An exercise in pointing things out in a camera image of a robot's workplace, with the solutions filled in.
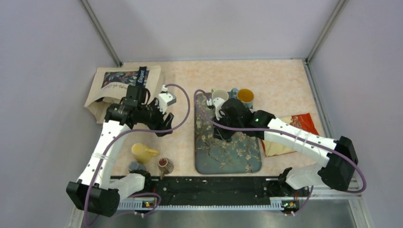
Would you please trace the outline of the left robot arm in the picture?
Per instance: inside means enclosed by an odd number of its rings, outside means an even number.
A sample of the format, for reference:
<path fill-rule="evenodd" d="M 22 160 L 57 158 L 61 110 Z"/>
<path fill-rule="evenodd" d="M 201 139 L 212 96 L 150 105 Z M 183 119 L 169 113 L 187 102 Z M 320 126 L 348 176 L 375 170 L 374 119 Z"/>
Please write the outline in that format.
<path fill-rule="evenodd" d="M 77 209 L 111 217 L 128 196 L 136 192 L 147 196 L 152 192 L 152 183 L 144 173 L 128 174 L 119 181 L 110 182 L 122 140 L 136 124 L 146 125 L 147 132 L 159 137 L 173 132 L 173 114 L 167 114 L 166 110 L 176 102 L 176 96 L 165 86 L 147 104 L 149 95 L 147 88 L 130 85 L 126 96 L 107 108 L 101 135 L 88 164 L 77 181 L 67 184 L 67 195 Z"/>

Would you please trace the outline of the light blue mug yellow inside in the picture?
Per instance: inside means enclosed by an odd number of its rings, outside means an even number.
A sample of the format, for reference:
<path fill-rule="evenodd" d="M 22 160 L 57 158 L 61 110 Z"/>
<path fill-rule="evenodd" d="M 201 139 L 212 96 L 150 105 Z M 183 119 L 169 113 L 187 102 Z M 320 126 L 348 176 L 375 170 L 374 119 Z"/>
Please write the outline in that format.
<path fill-rule="evenodd" d="M 254 96 L 254 93 L 249 89 L 233 88 L 230 91 L 230 97 L 240 100 L 249 109 L 253 108 L 253 102 L 254 102 L 255 96 Z"/>

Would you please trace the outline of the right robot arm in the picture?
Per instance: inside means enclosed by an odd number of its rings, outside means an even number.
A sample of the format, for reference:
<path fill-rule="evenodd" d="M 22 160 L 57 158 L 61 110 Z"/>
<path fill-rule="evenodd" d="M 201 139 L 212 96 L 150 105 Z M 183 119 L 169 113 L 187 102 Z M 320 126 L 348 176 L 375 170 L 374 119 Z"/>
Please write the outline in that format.
<path fill-rule="evenodd" d="M 305 186 L 325 184 L 338 191 L 348 191 L 358 165 L 351 139 L 321 137 L 285 123 L 263 110 L 252 111 L 235 98 L 209 101 L 215 109 L 214 138 L 230 141 L 236 132 L 291 148 L 315 160 L 302 168 L 287 168 L 281 174 L 279 191 L 291 196 Z"/>

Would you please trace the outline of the light green mug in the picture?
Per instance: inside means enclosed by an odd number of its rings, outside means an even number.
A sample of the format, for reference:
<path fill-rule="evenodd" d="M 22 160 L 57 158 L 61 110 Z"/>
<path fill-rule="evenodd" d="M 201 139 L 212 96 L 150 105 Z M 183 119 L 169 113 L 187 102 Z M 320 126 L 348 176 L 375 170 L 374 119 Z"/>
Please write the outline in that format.
<path fill-rule="evenodd" d="M 225 91 L 225 90 L 222 90 L 222 89 L 213 88 L 211 90 L 211 98 L 212 98 L 212 100 L 214 100 L 216 98 L 221 98 L 224 101 L 226 101 L 226 100 L 229 99 L 229 93 L 227 91 Z"/>

